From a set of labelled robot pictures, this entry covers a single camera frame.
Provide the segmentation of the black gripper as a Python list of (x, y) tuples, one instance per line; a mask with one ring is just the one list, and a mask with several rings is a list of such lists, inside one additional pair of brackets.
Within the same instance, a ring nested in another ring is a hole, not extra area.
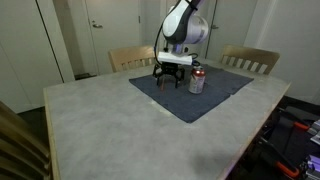
[(175, 77), (175, 88), (178, 88), (180, 82), (179, 79), (183, 79), (185, 75), (185, 69), (175, 63), (163, 62), (162, 64), (156, 64), (153, 70), (153, 76), (156, 77), (156, 85), (160, 85), (161, 76), (167, 74)]

